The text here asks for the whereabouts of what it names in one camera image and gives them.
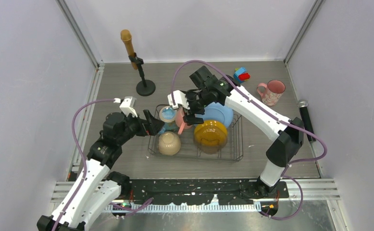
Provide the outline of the beige floral bowl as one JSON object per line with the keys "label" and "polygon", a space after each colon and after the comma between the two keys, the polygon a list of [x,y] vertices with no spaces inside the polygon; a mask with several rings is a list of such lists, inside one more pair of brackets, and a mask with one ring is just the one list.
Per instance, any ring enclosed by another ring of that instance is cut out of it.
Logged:
{"label": "beige floral bowl", "polygon": [[165,132],[159,136],[158,151],[163,155],[175,155],[181,149],[181,140],[174,132]]}

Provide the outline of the pink patterned mug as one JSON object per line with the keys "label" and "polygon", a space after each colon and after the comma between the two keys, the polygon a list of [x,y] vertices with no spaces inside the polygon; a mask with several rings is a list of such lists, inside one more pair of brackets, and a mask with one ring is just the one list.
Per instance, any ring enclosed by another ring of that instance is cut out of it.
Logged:
{"label": "pink patterned mug", "polygon": [[267,106],[274,106],[286,90],[282,81],[270,80],[268,83],[260,83],[256,88],[261,101]]}

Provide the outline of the plain pink mug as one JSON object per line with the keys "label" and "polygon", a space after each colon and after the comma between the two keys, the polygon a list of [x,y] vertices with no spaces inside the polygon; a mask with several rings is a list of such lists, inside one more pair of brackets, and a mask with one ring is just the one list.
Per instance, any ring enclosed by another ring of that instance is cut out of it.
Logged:
{"label": "plain pink mug", "polygon": [[179,127],[178,132],[177,132],[178,135],[181,135],[184,130],[190,129],[192,127],[192,125],[188,125],[186,122],[184,122],[184,119],[183,119],[184,115],[185,115],[184,108],[180,107],[177,110],[177,113],[175,116],[176,125]]}

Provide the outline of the light blue plate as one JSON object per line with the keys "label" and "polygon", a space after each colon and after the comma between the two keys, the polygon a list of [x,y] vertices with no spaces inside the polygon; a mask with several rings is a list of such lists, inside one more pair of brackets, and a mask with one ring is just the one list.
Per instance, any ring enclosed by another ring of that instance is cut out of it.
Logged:
{"label": "light blue plate", "polygon": [[234,111],[228,106],[221,105],[220,103],[211,103],[204,108],[204,114],[196,114],[196,117],[203,120],[215,120],[221,122],[228,128],[234,118]]}

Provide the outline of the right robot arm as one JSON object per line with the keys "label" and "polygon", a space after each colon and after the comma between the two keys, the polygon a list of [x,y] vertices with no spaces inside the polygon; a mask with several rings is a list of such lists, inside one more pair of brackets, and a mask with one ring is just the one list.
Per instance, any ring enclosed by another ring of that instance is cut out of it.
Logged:
{"label": "right robot arm", "polygon": [[245,117],[272,141],[266,151],[267,163],[253,189],[261,197],[271,197],[276,192],[277,183],[289,162],[303,145],[302,120],[298,117],[290,119],[275,112],[263,105],[232,77],[217,78],[205,66],[189,77],[196,89],[183,92],[186,122],[202,122],[197,115],[204,113],[204,107],[210,103],[220,103]]}

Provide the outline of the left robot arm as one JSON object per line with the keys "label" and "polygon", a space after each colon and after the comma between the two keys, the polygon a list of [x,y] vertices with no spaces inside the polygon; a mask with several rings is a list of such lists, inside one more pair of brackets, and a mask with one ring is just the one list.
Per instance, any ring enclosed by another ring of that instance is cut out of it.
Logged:
{"label": "left robot arm", "polygon": [[114,112],[106,116],[100,137],[91,146],[83,167],[70,191],[50,216],[37,222],[40,231],[88,231],[102,211],[116,198],[131,192],[129,177],[111,171],[122,154],[122,146],[134,136],[156,135],[164,122],[149,110],[145,119]]}

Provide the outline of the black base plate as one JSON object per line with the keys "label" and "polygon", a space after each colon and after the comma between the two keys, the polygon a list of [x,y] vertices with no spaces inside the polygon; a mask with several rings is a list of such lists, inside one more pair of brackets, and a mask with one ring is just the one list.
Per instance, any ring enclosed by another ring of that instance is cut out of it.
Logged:
{"label": "black base plate", "polygon": [[122,194],[138,204],[152,198],[153,205],[208,205],[213,199],[220,205],[245,205],[289,197],[284,181],[268,189],[256,179],[139,179],[131,180]]}

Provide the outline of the colourful toy block stack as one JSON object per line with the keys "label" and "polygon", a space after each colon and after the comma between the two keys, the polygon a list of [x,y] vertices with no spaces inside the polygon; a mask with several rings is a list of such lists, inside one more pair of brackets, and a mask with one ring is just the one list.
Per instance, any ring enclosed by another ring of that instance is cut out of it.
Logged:
{"label": "colourful toy block stack", "polygon": [[248,81],[251,78],[250,74],[247,72],[246,68],[244,67],[236,68],[234,71],[233,77],[239,83]]}

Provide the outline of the yellow plate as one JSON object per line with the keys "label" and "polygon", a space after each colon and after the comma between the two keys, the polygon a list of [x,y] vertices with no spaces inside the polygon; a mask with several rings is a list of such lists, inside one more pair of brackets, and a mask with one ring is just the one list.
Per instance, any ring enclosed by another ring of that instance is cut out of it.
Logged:
{"label": "yellow plate", "polygon": [[227,143],[227,128],[216,120],[204,120],[194,129],[194,141],[204,146],[225,146]]}

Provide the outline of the blue glazed mug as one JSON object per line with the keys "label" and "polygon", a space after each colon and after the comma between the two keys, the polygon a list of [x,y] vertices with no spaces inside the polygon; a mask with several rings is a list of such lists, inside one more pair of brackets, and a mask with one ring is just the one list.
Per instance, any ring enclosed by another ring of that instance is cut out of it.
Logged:
{"label": "blue glazed mug", "polygon": [[159,131],[159,134],[163,134],[167,131],[175,132],[177,133],[179,130],[179,127],[177,126],[175,122],[176,118],[176,111],[170,107],[165,106],[159,111],[159,119],[164,122],[164,126]]}

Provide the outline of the black microphone stand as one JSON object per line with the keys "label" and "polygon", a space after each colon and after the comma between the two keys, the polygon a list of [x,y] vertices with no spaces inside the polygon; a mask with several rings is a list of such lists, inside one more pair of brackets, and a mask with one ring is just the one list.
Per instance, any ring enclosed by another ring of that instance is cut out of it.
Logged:
{"label": "black microphone stand", "polygon": [[150,96],[156,90],[156,85],[151,80],[145,79],[145,74],[142,65],[144,64],[143,59],[139,58],[136,53],[134,55],[129,55],[129,60],[134,63],[137,67],[139,72],[139,76],[141,77],[141,81],[138,82],[136,86],[136,91],[140,96]]}

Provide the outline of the black handheld microphone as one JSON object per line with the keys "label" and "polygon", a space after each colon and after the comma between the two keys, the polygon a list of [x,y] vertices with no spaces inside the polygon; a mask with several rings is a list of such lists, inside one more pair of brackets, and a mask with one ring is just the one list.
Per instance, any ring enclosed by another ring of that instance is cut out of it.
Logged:
{"label": "black handheld microphone", "polygon": [[303,124],[304,124],[304,128],[308,132],[311,132],[313,134],[314,130],[313,130],[313,127],[312,127],[312,121],[311,121],[309,110],[308,110],[308,102],[306,100],[299,100],[298,101],[298,108],[299,108],[299,113],[300,113],[301,119],[302,119]]}

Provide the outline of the brown microphone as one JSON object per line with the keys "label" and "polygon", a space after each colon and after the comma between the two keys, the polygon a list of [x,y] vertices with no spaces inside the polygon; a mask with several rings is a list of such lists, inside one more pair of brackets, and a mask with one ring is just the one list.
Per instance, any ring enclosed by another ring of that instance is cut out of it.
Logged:
{"label": "brown microphone", "polygon": [[137,70],[137,64],[134,62],[136,59],[137,55],[134,51],[133,43],[132,43],[132,35],[129,30],[124,29],[120,32],[120,37],[122,42],[125,45],[125,49],[127,51],[129,60],[135,70]]}

